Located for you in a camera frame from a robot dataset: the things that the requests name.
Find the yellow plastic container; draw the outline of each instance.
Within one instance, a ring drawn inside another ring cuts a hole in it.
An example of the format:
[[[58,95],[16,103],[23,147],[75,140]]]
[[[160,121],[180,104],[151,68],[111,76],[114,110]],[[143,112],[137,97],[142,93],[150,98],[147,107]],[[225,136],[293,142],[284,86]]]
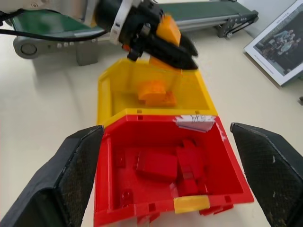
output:
[[[175,106],[148,107],[140,102],[140,85],[155,80],[174,94]],[[141,114],[217,116],[217,111],[198,70],[165,70],[148,61],[122,59],[99,78],[97,124],[106,127],[125,115]]]

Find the red plastic container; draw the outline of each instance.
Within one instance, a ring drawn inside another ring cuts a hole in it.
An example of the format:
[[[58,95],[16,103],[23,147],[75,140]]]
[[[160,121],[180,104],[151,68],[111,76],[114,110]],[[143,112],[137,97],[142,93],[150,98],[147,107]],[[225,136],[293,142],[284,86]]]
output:
[[[220,119],[208,132],[180,128],[175,120],[128,115],[106,128],[95,181],[94,227],[132,217],[138,223],[153,221],[161,212],[174,211],[174,198],[180,196],[208,195],[210,209],[201,210],[203,215],[254,201]],[[140,152],[153,153],[148,175],[137,172]],[[158,164],[164,180],[152,166],[154,161],[157,167],[157,157],[170,163],[168,169]]]

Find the green conveyor belt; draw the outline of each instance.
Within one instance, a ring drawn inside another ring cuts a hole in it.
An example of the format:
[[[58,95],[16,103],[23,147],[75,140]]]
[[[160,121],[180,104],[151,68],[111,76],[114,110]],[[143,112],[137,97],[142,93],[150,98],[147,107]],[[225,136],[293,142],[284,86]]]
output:
[[[241,4],[230,1],[170,3],[161,7],[176,21],[251,13]],[[25,12],[12,23],[16,31],[40,35],[90,29],[69,17],[44,10]]]

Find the white tabletop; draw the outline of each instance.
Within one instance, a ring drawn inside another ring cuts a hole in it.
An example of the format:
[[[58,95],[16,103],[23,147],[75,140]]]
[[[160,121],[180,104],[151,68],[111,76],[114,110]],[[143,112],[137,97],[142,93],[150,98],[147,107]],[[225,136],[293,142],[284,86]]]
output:
[[[230,142],[231,122],[242,122],[282,134],[303,152],[303,81],[278,89],[243,54],[252,39],[239,32],[220,39],[214,29],[190,33],[203,74]],[[100,46],[99,63],[77,66],[72,53],[24,60],[13,49],[12,36],[0,36],[0,218],[8,211],[33,174],[74,132],[95,125],[97,80],[111,64],[126,54],[120,47]],[[93,225],[92,192],[82,226]],[[129,220],[122,226],[135,226]],[[197,212],[162,214],[153,226],[268,227],[257,202],[210,216]]]

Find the framed photo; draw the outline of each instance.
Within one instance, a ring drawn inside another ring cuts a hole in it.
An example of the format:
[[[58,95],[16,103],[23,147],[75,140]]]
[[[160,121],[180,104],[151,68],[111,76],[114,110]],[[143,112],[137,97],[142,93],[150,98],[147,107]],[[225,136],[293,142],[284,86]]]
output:
[[[279,84],[303,73],[303,0],[297,0],[245,48]]]

